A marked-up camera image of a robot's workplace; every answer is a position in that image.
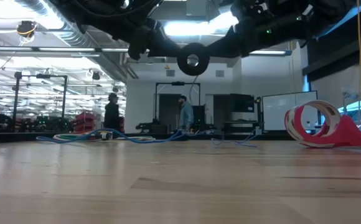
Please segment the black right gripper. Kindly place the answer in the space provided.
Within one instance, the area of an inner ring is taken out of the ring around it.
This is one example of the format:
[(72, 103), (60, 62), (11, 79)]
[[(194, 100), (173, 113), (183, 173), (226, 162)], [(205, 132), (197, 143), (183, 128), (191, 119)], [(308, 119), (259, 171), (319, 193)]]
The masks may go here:
[(306, 40), (311, 31), (303, 12), (309, 6), (302, 0), (236, 0), (230, 11), (238, 23), (206, 51), (211, 57), (246, 57), (283, 42)]

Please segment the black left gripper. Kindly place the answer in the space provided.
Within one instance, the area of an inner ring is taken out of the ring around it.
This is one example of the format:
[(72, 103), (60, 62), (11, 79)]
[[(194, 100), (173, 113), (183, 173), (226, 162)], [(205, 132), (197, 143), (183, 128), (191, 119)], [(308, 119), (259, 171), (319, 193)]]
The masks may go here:
[(178, 57), (181, 47), (166, 37), (159, 21), (148, 19), (138, 27), (130, 40), (128, 55), (139, 60), (142, 54), (149, 57)]

